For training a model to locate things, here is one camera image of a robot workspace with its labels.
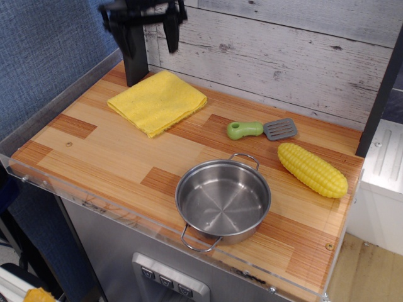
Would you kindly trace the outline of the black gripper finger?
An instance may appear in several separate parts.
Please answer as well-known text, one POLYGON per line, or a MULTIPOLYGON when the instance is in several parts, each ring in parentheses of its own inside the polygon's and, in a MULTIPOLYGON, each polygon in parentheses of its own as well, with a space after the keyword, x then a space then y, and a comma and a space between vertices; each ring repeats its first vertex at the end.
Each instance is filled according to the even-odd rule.
POLYGON ((110 25, 111 34, 113 35, 117 45, 119 46, 122 54, 129 58, 133 58, 132 48, 129 40, 129 30, 121 23, 112 23, 110 25))
POLYGON ((167 15, 163 21, 163 28, 169 53, 175 53, 178 50, 179 26, 180 22, 176 15, 167 15))

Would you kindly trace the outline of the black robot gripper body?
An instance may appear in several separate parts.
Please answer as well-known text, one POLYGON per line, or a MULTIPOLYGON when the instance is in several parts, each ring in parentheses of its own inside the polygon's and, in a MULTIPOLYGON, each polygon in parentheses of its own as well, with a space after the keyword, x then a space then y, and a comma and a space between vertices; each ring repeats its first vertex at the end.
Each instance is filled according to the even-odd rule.
POLYGON ((188 19, 184 1, 112 1, 99 6, 103 25, 108 30, 114 26, 142 26, 162 23, 175 17, 180 25, 188 19), (163 5, 164 13, 149 13, 151 9, 163 5))

